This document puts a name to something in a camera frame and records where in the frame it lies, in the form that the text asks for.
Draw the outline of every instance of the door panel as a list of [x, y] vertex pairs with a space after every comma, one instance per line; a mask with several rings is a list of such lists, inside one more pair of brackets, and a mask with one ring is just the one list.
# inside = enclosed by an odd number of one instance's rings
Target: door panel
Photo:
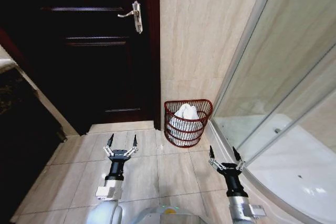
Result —
[[134, 1], [5, 2], [5, 30], [32, 66], [34, 81], [80, 133], [92, 123], [154, 119], [151, 0], [137, 0], [142, 34], [132, 16], [117, 17]]

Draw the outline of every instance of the door handle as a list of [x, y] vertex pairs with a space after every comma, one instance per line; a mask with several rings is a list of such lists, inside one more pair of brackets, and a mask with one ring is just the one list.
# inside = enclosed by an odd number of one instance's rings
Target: door handle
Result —
[[134, 24], [135, 29], [140, 34], [142, 33], [142, 20], [141, 20], [141, 11], [140, 11], [140, 3], [138, 1], [134, 1], [132, 4], [133, 10], [125, 15], [118, 14], [119, 18], [126, 18], [128, 16], [133, 15], [134, 16]]

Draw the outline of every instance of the white towel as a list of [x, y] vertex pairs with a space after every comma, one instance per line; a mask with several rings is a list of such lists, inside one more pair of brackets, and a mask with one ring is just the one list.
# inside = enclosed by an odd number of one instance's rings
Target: white towel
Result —
[[[195, 106], [190, 106], [188, 103], [182, 104], [179, 110], [176, 111], [174, 115], [176, 115], [179, 118], [189, 119], [189, 120], [199, 119], [197, 115], [197, 108]], [[172, 118], [170, 120], [170, 124], [174, 128], [182, 130], [182, 131], [191, 131], [191, 130], [195, 131], [195, 130], [199, 130], [202, 127], [201, 122], [196, 122], [196, 123], [195, 122], [185, 122], [177, 118]], [[191, 140], [195, 138], [193, 134], [185, 134], [185, 133], [179, 132], [171, 128], [169, 125], [167, 128], [170, 130], [170, 133], [177, 138], [180, 138], [183, 140]]]

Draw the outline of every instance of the shower enclosure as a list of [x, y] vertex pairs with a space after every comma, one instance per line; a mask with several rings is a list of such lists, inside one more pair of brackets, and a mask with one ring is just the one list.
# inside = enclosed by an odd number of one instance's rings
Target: shower enclosure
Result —
[[212, 124], [305, 223], [336, 223], [336, 0], [257, 0]]

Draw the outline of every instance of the grout line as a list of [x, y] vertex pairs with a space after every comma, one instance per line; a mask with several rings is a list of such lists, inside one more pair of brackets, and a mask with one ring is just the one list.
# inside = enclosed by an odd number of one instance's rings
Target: grout line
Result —
[[[40, 174], [38, 175], [38, 177], [36, 178], [36, 180], [34, 181], [33, 185], [30, 187], [29, 191], [27, 192], [27, 194], [25, 195], [25, 197], [23, 198], [23, 200], [21, 201], [20, 205], [16, 208], [15, 212], [17, 211], [17, 209], [21, 206], [21, 204], [25, 201], [28, 200], [28, 202], [30, 202], [30, 200], [32, 199], [32, 195], [36, 192], [37, 188], [39, 187], [39, 185], [41, 184], [41, 181], [44, 179], [44, 177], [46, 176], [46, 173], [49, 171], [50, 166], [45, 166], [42, 170], [42, 172], [40, 172]], [[26, 197], [28, 196], [31, 188], [35, 185], [36, 181], [39, 179], [38, 183], [36, 184], [36, 188], [31, 192], [31, 196], [30, 199], [26, 199]], [[19, 218], [22, 215], [23, 211], [25, 210], [25, 208], [27, 207], [28, 203], [26, 203], [25, 207], [23, 207], [22, 211], [18, 214]]]
[[85, 169], [86, 169], [87, 165], [88, 165], [88, 162], [86, 162], [85, 167], [84, 167], [84, 169], [83, 169], [83, 172], [82, 172], [82, 174], [80, 175], [80, 178], [79, 178], [78, 183], [77, 183], [76, 191], [75, 191], [75, 193], [73, 194], [73, 197], [72, 197], [72, 199], [71, 199], [70, 207], [71, 207], [71, 204], [72, 204], [72, 202], [73, 202], [73, 200], [74, 200], [74, 198], [75, 198], [75, 195], [76, 195], [76, 192], [77, 192], [77, 190], [78, 190], [79, 184], [80, 184], [80, 182], [81, 182], [82, 179], [83, 179], [83, 175], [84, 175], [84, 172], [85, 172]]
[[[120, 201], [119, 203], [128, 203], [128, 202], [134, 202], [134, 201], [140, 201], [140, 200], [149, 200], [149, 199], [160, 199], [160, 198], [168, 198], [168, 197], [176, 197], [176, 196], [184, 196], [184, 195], [191, 195], [191, 194], [201, 194], [202, 196], [202, 193], [208, 193], [208, 192], [212, 192], [212, 191], [224, 191], [224, 189], [220, 189], [220, 190], [209, 190], [209, 191], [202, 191], [202, 192], [196, 192], [196, 193], [189, 193], [189, 194], [176, 194], [176, 195], [169, 195], [169, 196], [162, 196], [162, 197], [153, 197], [153, 198], [146, 198], [146, 199], [136, 199], [136, 200], [127, 200], [127, 201]], [[28, 212], [28, 213], [25, 213], [25, 214], [20, 214], [18, 215], [19, 218], [20, 216], [22, 215], [31, 215], [31, 214], [40, 214], [40, 213], [43, 213], [43, 212], [53, 212], [53, 211], [61, 211], [61, 210], [70, 210], [70, 209], [77, 209], [77, 208], [84, 208], [84, 207], [95, 207], [99, 205], [98, 204], [94, 204], [94, 205], [87, 205], [87, 206], [80, 206], [80, 207], [70, 207], [69, 208], [60, 208], [60, 209], [53, 209], [53, 210], [46, 210], [46, 211], [35, 211], [35, 212]]]
[[157, 149], [157, 139], [156, 139], [156, 131], [154, 132], [155, 133], [155, 150], [156, 150], [156, 167], [157, 167], [157, 169], [156, 169], [156, 171], [158, 172], [158, 181], [157, 181], [157, 193], [159, 194], [159, 205], [161, 205], [161, 201], [160, 201], [160, 180], [159, 180], [159, 160], [158, 160], [158, 149]]
[[[93, 147], [96, 145], [97, 139], [98, 139], [98, 137], [96, 137], [96, 139], [95, 139], [95, 143], [94, 143], [93, 146], [92, 146], [92, 150], [91, 150], [91, 152], [90, 152], [89, 157], [91, 156], [91, 154], [92, 154], [92, 152], [93, 152]], [[82, 172], [82, 174], [80, 175], [80, 178], [79, 178], [78, 183], [77, 183], [76, 191], [75, 191], [75, 193], [73, 194], [73, 197], [72, 197], [70, 206], [71, 206], [71, 204], [72, 204], [72, 202], [73, 202], [73, 200], [74, 200], [74, 198], [75, 198], [75, 195], [76, 195], [76, 192], [77, 192], [77, 190], [78, 190], [79, 184], [80, 184], [81, 180], [83, 179], [83, 175], [84, 175], [84, 172], [85, 172], [85, 169], [86, 169], [87, 165], [88, 165], [88, 162], [85, 163], [85, 167], [84, 167], [84, 169], [83, 169], [83, 172]]]
[[54, 211], [62, 211], [62, 210], [68, 210], [69, 208], [60, 208], [60, 209], [53, 209], [53, 210], [46, 210], [46, 211], [36, 211], [36, 212], [27, 212], [25, 214], [21, 214], [22, 215], [32, 215], [32, 214], [41, 214], [43, 212], [54, 212]]
[[88, 132], [86, 134], [104, 134], [104, 133], [116, 133], [116, 132], [130, 132], [130, 131], [153, 131], [155, 129], [141, 129], [141, 130], [124, 130], [124, 131], [103, 131], [103, 132]]
[[67, 213], [65, 214], [65, 217], [64, 217], [63, 224], [64, 224], [65, 220], [67, 219], [68, 213], [69, 213], [69, 208], [68, 208], [68, 211], [67, 211]]
[[[137, 157], [152, 157], [152, 156], [165, 156], [165, 155], [173, 155], [173, 154], [183, 154], [188, 152], [176, 152], [176, 153], [165, 153], [165, 154], [156, 154], [156, 155], [142, 155]], [[67, 164], [78, 164], [78, 163], [87, 163], [87, 162], [97, 162], [97, 161], [108, 161], [109, 159], [95, 159], [95, 160], [88, 160], [88, 161], [79, 161], [79, 162], [68, 162], [68, 163], [59, 163], [59, 164], [51, 164], [46, 166], [53, 166], [53, 165], [67, 165]]]
[[190, 155], [190, 152], [189, 152], [189, 157], [190, 157], [190, 161], [191, 161], [191, 164], [193, 166], [193, 170], [194, 170], [194, 174], [195, 174], [195, 177], [196, 177], [196, 181], [197, 181], [197, 185], [198, 185], [198, 189], [199, 189], [199, 193], [201, 195], [201, 199], [202, 199], [202, 202], [203, 202], [203, 207], [204, 207], [204, 211], [205, 211], [205, 214], [208, 216], [208, 213], [206, 212], [206, 208], [205, 208], [205, 204], [204, 204], [204, 199], [203, 199], [203, 196], [202, 196], [202, 193], [201, 193], [201, 188], [199, 187], [199, 182], [198, 182], [198, 178], [196, 176], [196, 172], [195, 172], [195, 167], [194, 167], [194, 164], [193, 164], [193, 160], [191, 159], [191, 155]]

